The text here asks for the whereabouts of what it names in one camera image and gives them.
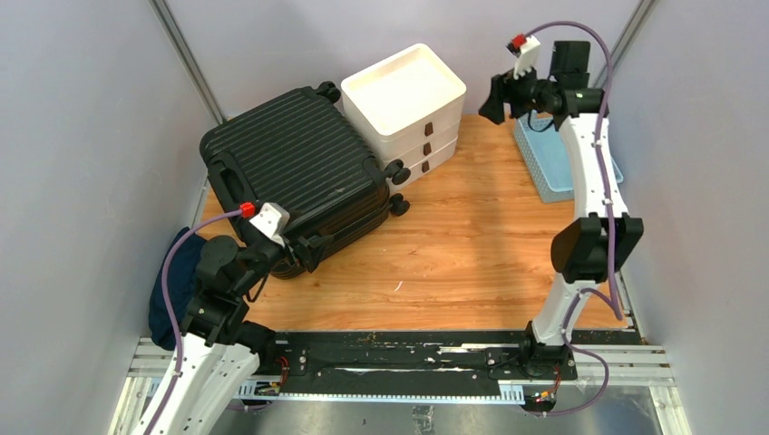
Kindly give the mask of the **light blue plastic basket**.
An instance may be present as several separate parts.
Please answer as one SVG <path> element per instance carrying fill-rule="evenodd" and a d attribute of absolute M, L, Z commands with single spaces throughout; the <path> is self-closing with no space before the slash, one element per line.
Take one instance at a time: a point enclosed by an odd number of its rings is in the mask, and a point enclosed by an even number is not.
<path fill-rule="evenodd" d="M 628 212 L 618 188 L 623 176 L 609 150 L 608 119 L 581 114 L 545 131 L 531 129 L 527 119 L 516 122 L 513 134 L 543 202 L 572 199 L 575 216 L 604 216 L 608 198 L 615 213 Z"/>

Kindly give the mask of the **white three-drawer storage unit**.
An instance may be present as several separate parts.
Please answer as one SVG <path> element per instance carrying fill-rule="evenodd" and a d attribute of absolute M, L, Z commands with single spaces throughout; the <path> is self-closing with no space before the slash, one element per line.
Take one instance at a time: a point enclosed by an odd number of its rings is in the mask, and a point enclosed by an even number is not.
<path fill-rule="evenodd" d="M 346 119 L 386 168 L 403 163 L 396 193 L 456 151 L 464 82 L 426 44 L 416 43 L 341 82 Z"/>

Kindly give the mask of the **black ribbed hard-shell suitcase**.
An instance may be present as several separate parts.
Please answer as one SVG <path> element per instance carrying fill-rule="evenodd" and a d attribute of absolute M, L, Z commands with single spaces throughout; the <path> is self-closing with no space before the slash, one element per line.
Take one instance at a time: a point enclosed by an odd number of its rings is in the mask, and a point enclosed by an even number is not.
<path fill-rule="evenodd" d="M 330 81 L 299 87 L 223 122 L 200 141 L 210 185 L 224 210 L 243 202 L 279 204 L 290 214 L 287 242 L 334 236 L 323 260 L 410 207 L 388 184 L 401 182 L 403 163 L 380 167 L 336 108 L 340 97 Z M 305 272 L 277 264 L 270 273 L 291 279 Z"/>

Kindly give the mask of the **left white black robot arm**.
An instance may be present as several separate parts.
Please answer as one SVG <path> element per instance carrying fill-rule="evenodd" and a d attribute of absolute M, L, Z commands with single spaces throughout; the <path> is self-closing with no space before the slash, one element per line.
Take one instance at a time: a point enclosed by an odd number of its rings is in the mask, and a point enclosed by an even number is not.
<path fill-rule="evenodd" d="M 275 331 L 246 318 L 251 288 L 293 254 L 282 236 L 261 236 L 246 247 L 231 237 L 205 243 L 185 314 L 170 317 L 170 365 L 133 433 L 208 434 L 253 374 L 278 377 L 254 392 L 272 398 L 289 377 L 306 373 L 304 349 L 287 356 Z"/>

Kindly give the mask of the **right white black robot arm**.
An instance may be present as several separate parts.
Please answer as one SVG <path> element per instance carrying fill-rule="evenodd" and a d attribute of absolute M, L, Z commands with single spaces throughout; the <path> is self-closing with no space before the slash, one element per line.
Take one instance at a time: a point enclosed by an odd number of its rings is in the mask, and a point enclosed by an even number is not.
<path fill-rule="evenodd" d="M 622 314 L 616 274 L 642 237 L 644 224 L 630 215 L 618 192 L 608 144 L 608 88 L 589 86 L 590 44 L 557 41 L 545 79 L 534 67 L 540 53 L 535 36 L 516 35 L 507 48 L 516 63 L 492 77 L 479 113 L 495 124 L 533 112 L 549 114 L 573 182 L 574 219 L 550 246 L 556 272 L 550 294 L 512 360 L 524 376 L 537 379 L 568 363 L 574 324 L 586 302 L 602 295 L 602 284 L 609 284 L 607 305 Z"/>

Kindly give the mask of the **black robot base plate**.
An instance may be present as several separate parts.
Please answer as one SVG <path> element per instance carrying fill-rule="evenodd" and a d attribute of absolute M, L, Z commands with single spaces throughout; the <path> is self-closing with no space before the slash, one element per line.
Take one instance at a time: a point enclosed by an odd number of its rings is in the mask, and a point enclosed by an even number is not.
<path fill-rule="evenodd" d="M 281 396 L 477 398 L 500 394 L 501 381 L 574 381 L 568 348 L 536 351 L 522 330 L 280 333 L 274 362 L 263 363 L 242 390 Z M 287 379 L 275 390 L 281 363 Z"/>

